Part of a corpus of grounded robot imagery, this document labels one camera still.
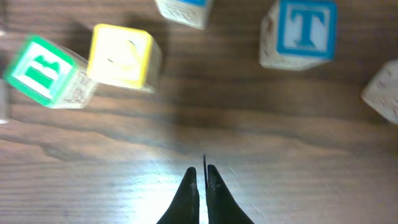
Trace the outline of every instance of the yellow square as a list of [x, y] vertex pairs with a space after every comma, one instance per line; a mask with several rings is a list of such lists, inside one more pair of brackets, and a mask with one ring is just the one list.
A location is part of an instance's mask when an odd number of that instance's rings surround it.
[[100, 83], [141, 89], [153, 43], [153, 37], [144, 30], [98, 24], [94, 27], [87, 74]]

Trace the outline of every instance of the alphabet block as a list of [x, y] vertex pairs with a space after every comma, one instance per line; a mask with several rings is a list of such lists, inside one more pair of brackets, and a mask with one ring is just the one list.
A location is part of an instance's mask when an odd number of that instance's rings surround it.
[[333, 2], [277, 1], [261, 23], [260, 64], [306, 70], [332, 60], [336, 17]]
[[114, 86], [154, 92], [162, 52], [144, 30], [98, 24], [94, 28], [88, 76]]
[[379, 114], [398, 124], [398, 60], [386, 63], [362, 93]]
[[204, 29], [213, 0], [156, 0], [160, 13], [174, 22]]
[[74, 52], [31, 35], [7, 68], [6, 81], [48, 108], [83, 108], [97, 83], [87, 61]]

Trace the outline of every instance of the table surface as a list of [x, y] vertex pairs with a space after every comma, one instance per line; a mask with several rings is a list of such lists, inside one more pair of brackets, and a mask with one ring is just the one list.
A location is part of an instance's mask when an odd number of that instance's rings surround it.
[[216, 165], [255, 223], [398, 223], [398, 128], [361, 99], [397, 58], [396, 0], [337, 0], [336, 58], [305, 72], [258, 63], [269, 0], [216, 0], [206, 30], [153, 0], [12, 0], [3, 69], [28, 33], [87, 57], [97, 23], [150, 32], [165, 54], [149, 95], [101, 85], [83, 110], [11, 89], [0, 126], [0, 223], [156, 223], [185, 170]]

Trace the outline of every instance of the yellow block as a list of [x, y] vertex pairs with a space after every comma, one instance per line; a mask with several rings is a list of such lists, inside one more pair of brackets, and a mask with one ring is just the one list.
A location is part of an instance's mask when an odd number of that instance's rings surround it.
[[87, 74], [93, 80], [154, 91], [162, 52], [144, 30], [98, 24], [94, 27]]

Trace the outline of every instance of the blue square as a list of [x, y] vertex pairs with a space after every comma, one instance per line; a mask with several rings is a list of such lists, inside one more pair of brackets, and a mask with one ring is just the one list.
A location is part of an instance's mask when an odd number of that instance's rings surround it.
[[194, 6], [198, 7], [205, 7], [206, 5], [206, 0], [178, 0], [178, 1], [188, 4], [193, 4]]
[[336, 18], [333, 2], [281, 0], [278, 53], [333, 59]]

